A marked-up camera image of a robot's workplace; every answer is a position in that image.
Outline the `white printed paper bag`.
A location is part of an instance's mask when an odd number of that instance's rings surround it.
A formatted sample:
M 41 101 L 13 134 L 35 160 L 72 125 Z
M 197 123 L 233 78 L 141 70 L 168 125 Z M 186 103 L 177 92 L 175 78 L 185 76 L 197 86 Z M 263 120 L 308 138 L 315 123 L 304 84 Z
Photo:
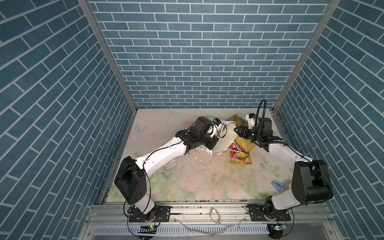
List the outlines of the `white printed paper bag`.
M 219 156 L 222 152 L 229 149 L 229 147 L 235 142 L 235 139 L 238 137 L 238 135 L 235 133 L 235 122 L 234 121 L 222 121 L 222 123 L 225 125 L 224 138 L 219 138 L 216 146 L 213 148 L 213 150 L 209 150 L 205 146 L 199 146 L 196 148 L 197 152 L 209 155 L 209 156 Z M 208 134 L 212 132 L 212 126 L 208 130 Z

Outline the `yellow chips bag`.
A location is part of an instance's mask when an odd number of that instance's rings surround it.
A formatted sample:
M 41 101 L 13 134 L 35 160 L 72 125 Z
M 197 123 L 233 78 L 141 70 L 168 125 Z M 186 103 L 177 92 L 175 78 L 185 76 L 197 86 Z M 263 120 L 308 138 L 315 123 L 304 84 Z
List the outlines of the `yellow chips bag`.
M 232 116 L 229 121 L 234 121 L 236 128 L 238 127 L 248 127 L 248 122 L 245 121 L 244 119 L 240 118 L 238 115 Z M 251 140 L 244 139 L 242 137 L 237 137 L 235 139 L 235 142 L 238 146 L 243 148 L 246 152 L 250 152 L 256 144 L 252 143 Z

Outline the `orange Fox's fruits candy bag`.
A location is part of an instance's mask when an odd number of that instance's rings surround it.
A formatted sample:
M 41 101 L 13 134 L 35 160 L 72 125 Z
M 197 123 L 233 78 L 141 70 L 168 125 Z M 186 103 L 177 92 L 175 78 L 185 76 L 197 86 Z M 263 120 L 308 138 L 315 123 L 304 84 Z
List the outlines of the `orange Fox's fruits candy bag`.
M 233 165 L 251 165 L 251 156 L 242 147 L 233 143 L 229 148 L 231 154 L 231 164 Z

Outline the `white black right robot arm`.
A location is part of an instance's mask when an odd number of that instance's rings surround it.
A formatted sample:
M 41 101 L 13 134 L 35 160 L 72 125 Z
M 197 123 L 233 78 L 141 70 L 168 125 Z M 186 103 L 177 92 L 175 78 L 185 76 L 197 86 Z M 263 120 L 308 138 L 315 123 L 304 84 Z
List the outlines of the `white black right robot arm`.
M 239 137 L 283 160 L 293 167 L 292 181 L 277 195 L 269 196 L 262 210 L 262 217 L 274 221 L 287 214 L 288 210 L 306 204 L 323 203 L 333 197 L 327 163 L 314 160 L 294 150 L 282 138 L 273 135 L 269 118 L 246 116 L 248 126 L 235 129 Z

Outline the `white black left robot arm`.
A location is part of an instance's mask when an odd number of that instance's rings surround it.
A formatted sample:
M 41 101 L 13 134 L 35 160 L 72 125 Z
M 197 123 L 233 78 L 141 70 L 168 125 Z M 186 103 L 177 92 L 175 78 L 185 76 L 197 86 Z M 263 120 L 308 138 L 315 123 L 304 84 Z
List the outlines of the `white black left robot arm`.
M 151 189 L 147 188 L 150 175 L 199 146 L 212 150 L 219 141 L 217 130 L 221 123 L 217 118 L 198 117 L 188 129 L 178 131 L 175 137 L 153 152 L 136 159 L 124 158 L 114 184 L 127 203 L 136 207 L 148 220 L 152 219 L 157 205 L 151 198 Z

